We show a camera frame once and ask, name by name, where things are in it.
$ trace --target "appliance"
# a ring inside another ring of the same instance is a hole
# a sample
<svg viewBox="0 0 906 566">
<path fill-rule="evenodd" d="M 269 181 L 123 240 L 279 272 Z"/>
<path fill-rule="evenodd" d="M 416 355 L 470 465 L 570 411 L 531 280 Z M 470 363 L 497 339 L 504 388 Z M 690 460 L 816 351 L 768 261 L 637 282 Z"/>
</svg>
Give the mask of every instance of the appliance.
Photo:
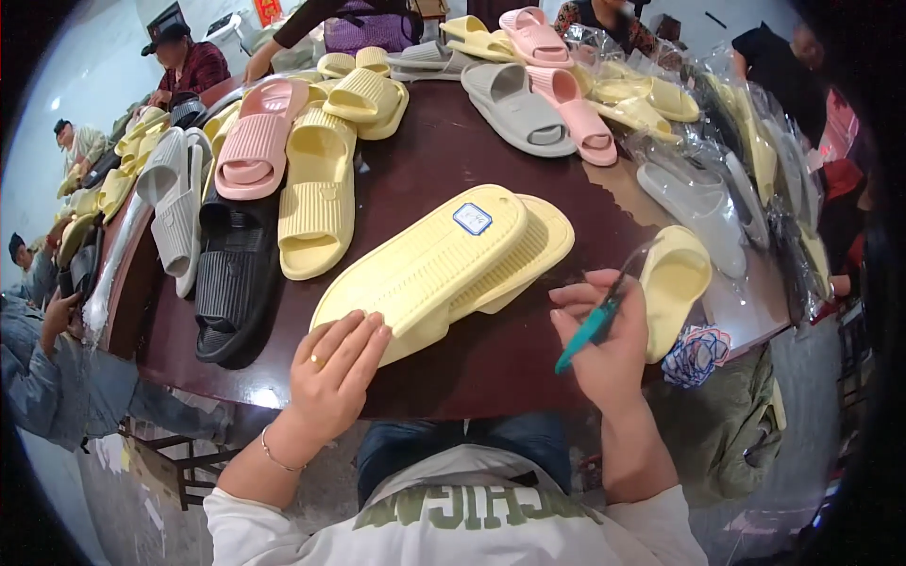
<svg viewBox="0 0 906 566">
<path fill-rule="evenodd" d="M 252 39 L 255 28 L 237 12 L 231 12 L 215 21 L 207 28 L 202 41 L 216 45 L 226 58 L 226 65 L 231 75 L 242 74 L 251 59 L 245 44 Z"/>
</svg>

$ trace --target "black shirt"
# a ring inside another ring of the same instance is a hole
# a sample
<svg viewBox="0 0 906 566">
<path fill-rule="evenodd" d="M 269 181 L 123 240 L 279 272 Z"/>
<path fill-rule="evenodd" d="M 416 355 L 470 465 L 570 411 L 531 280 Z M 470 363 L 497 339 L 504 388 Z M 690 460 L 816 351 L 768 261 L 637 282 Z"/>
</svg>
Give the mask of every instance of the black shirt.
<svg viewBox="0 0 906 566">
<path fill-rule="evenodd" d="M 762 23 L 734 39 L 733 49 L 746 58 L 747 78 L 777 98 L 817 149 L 827 123 L 824 92 L 814 74 L 795 58 L 789 42 Z"/>
</svg>

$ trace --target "denim jacket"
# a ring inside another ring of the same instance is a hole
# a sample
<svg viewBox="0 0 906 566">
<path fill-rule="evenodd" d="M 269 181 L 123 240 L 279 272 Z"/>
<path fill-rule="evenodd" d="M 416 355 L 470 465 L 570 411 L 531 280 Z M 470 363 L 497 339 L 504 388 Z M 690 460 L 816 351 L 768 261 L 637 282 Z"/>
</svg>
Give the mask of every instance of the denim jacket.
<svg viewBox="0 0 906 566">
<path fill-rule="evenodd" d="M 25 278 L 3 292 L 0 356 L 3 391 L 14 421 L 32 434 L 73 451 L 85 437 L 116 432 L 138 379 L 132 362 L 89 353 L 68 335 L 57 336 L 52 360 L 38 344 L 56 268 L 44 252 Z"/>
</svg>

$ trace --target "jeans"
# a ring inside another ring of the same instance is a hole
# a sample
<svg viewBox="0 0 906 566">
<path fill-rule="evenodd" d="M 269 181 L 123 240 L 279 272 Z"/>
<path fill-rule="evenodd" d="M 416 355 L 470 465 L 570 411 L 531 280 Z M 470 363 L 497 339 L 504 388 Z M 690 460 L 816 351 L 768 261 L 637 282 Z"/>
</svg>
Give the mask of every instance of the jeans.
<svg viewBox="0 0 906 566">
<path fill-rule="evenodd" d="M 160 385 L 145 379 L 139 379 L 136 384 L 128 412 L 176 435 L 220 444 L 227 436 L 229 419 L 223 406 L 218 405 L 213 412 L 207 413 L 186 405 Z"/>
<path fill-rule="evenodd" d="M 389 421 L 371 423 L 359 446 L 359 506 L 375 488 L 400 470 L 461 444 L 500 448 L 528 458 L 570 493 L 572 468 L 563 423 L 556 413 L 463 421 Z"/>
</svg>

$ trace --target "floor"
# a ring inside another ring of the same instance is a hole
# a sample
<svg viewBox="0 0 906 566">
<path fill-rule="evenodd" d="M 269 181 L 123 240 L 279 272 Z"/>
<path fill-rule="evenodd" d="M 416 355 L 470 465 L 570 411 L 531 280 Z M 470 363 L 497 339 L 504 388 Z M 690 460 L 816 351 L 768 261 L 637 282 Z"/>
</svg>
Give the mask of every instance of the floor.
<svg viewBox="0 0 906 566">
<path fill-rule="evenodd" d="M 0 235 L 4 241 L 13 230 L 30 241 L 45 229 L 58 208 L 54 196 L 60 173 L 57 163 L 62 162 L 62 156 L 55 145 L 50 145 L 53 123 L 65 117 L 106 128 L 130 102 L 154 87 L 159 76 L 156 63 L 138 56 L 147 39 L 141 34 L 136 1 L 86 3 L 87 8 L 57 48 L 47 54 L 22 126 L 15 134 L 2 183 Z M 465 0 L 448 3 L 449 17 L 465 13 Z M 227 11 L 247 2 L 182 0 L 181 4 L 184 9 L 203 5 L 204 10 L 219 5 Z M 284 7 L 289 4 L 292 2 L 284 0 Z M 545 11 L 555 12 L 553 4 L 545 0 Z M 431 37 L 436 33 L 434 24 L 428 28 Z M 97 84 L 121 77 L 126 71 L 129 81 L 120 81 L 118 89 L 98 94 Z M 104 97 L 103 104 L 97 102 L 97 96 Z M 51 166 L 35 167 L 35 155 L 47 156 Z M 2 261 L 0 283 L 5 286 L 11 282 L 10 276 L 16 276 L 16 270 L 8 257 Z M 838 448 L 835 382 L 840 355 L 835 322 L 825 320 L 807 331 L 787 331 L 772 341 L 771 351 L 789 419 L 783 448 L 764 482 L 746 500 L 691 511 L 692 531 L 712 564 L 731 564 L 785 548 L 789 535 L 811 520 L 824 496 L 827 472 Z M 186 401 L 212 408 L 208 399 L 189 396 Z M 355 514 L 352 460 L 366 426 L 357 423 L 305 470 L 288 513 L 306 532 Z M 590 415 L 570 416 L 569 430 L 574 462 L 594 454 L 597 431 Z M 146 432 L 149 436 L 166 434 L 160 430 Z M 190 507 L 181 512 L 136 481 L 121 459 L 119 436 L 92 441 L 89 455 L 60 453 L 36 437 L 26 438 L 26 445 L 58 513 L 95 563 L 211 562 L 212 545 L 203 511 Z M 181 456 L 176 448 L 170 453 Z M 600 490 L 584 494 L 583 500 L 600 506 Z"/>
</svg>

